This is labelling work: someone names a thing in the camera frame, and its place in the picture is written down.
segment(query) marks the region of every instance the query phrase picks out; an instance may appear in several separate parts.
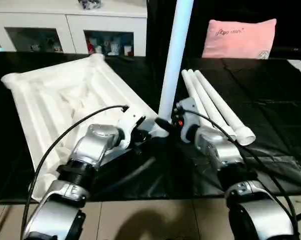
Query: item on shelf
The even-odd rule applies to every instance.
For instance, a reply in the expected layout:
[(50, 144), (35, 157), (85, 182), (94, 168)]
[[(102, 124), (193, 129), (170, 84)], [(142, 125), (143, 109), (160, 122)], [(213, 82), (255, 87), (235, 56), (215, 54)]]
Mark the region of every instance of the item on shelf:
[(108, 54), (111, 51), (112, 51), (112, 49), (111, 49), (111, 41), (105, 40), (104, 41), (104, 52), (105, 52), (105, 54)]
[(95, 53), (95, 48), (94, 46), (91, 44), (90, 40), (88, 38), (86, 38), (86, 44), (87, 44), (87, 50), (89, 54), (93, 54)]
[(54, 43), (54, 45), (52, 46), (52, 50), (54, 53), (62, 53), (63, 52), (61, 45), (59, 45), (58, 43)]
[(95, 52), (96, 52), (97, 54), (102, 54), (102, 53), (103, 53), (102, 46), (98, 45), (98, 46), (95, 48)]
[(78, 0), (78, 2), (86, 10), (99, 9), (102, 5), (102, 0)]
[(31, 52), (39, 52), (39, 51), (41, 51), (41, 47), (39, 44), (32, 44), (32, 45), (30, 45), (30, 51)]
[(111, 43), (110, 44), (110, 50), (112, 53), (114, 53), (115, 56), (120, 54), (121, 46), (118, 43)]
[(98, 45), (98, 44), (97, 44), (97, 38), (95, 38), (95, 37), (89, 37), (88, 39), (89, 39), (89, 42), (90, 42), (94, 47)]
[(125, 56), (130, 56), (132, 52), (132, 46), (131, 45), (125, 45), (124, 46), (124, 54)]

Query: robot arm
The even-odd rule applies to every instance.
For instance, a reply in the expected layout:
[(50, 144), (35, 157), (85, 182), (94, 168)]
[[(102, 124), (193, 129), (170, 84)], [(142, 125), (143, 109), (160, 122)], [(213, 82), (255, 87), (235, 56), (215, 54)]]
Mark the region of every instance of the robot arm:
[(90, 125), (68, 162), (58, 167), (60, 175), (30, 217), (22, 239), (78, 240), (86, 217), (80, 209), (90, 197), (89, 190), (105, 153), (126, 149), (132, 130), (144, 118), (142, 112), (130, 107), (117, 126)]
[[(197, 112), (192, 98), (177, 108)], [(289, 216), (245, 165), (237, 147), (226, 136), (211, 127), (200, 126), (198, 116), (182, 116), (181, 139), (193, 143), (207, 156), (217, 171), (229, 208), (229, 223), (236, 240), (296, 239)]]

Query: white plastic tube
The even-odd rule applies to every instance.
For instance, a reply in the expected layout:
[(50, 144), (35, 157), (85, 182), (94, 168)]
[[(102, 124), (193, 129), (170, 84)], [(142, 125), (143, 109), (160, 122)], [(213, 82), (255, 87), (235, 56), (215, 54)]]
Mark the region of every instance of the white plastic tube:
[[(196, 89), (192, 83), (192, 79), (191, 79), (191, 76), (189, 75), (189, 73), (184, 69), (183, 71), (181, 71), (181, 75), (182, 75), (182, 78), (184, 79), (184, 82), (185, 82), (185, 85), (186, 85), (186, 89), (187, 89), (187, 92), (189, 94), (190, 97), (192, 97), (194, 100), (195, 100), (195, 103), (196, 103), (196, 107), (197, 107), (197, 110), (200, 114), (204, 115), (205, 117), (208, 117), (207, 116), (207, 112), (201, 102), (201, 99), (200, 97), (198, 96), (197, 92), (196, 92)], [(213, 127), (213, 125), (207, 121), (206, 119), (204, 118), (200, 118), (199, 119), (199, 122), (200, 122), (200, 125), (201, 126), (209, 126), (209, 127)]]
[(207, 79), (198, 70), (195, 74), (203, 86), (210, 99), (213, 101), (221, 115), (224, 117), (226, 122), (231, 126), (236, 134), (236, 139), (240, 145), (246, 146), (255, 141), (256, 136), (252, 130), (245, 126), (239, 117), (233, 112), (233, 110), (227, 105), (223, 98), (213, 88), (213, 86), (207, 81)]
[(158, 111), (158, 116), (168, 121), (171, 119), (193, 3), (194, 0), (177, 0), (176, 3)]
[(194, 71), (192, 69), (189, 69), (188, 74), (191, 78), (194, 89), (196, 89), (199, 99), (202, 105), (204, 106), (209, 118), (213, 120), (215, 123), (217, 123), (233, 140), (235, 140), (236, 139), (235, 132), (230, 126), (227, 125), (224, 118), (222, 117), (222, 115), (214, 105), (213, 101), (210, 99), (210, 96), (207, 94), (207, 92), (201, 85)]

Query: black plastic sheet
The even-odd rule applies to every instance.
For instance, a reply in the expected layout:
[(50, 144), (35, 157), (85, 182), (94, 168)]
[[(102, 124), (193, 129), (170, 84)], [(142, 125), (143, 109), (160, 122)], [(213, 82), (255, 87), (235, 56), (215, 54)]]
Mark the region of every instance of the black plastic sheet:
[[(34, 175), (22, 126), (1, 77), (84, 58), (54, 53), (0, 53), (0, 203), (26, 201)], [(114, 71), (158, 111), (165, 62), (144, 57), (106, 57)], [(274, 172), (291, 195), (301, 194), (301, 73), (286, 60), (187, 59), (182, 68), (200, 70), (256, 141), (249, 147)], [(175, 101), (188, 97), (180, 77)], [(257, 171), (260, 167), (248, 157)], [(123, 179), (133, 174), (132, 178)], [(260, 180), (274, 193), (270, 178)], [(216, 172), (192, 145), (153, 138), (104, 165), (96, 177), (92, 201), (222, 197)]]

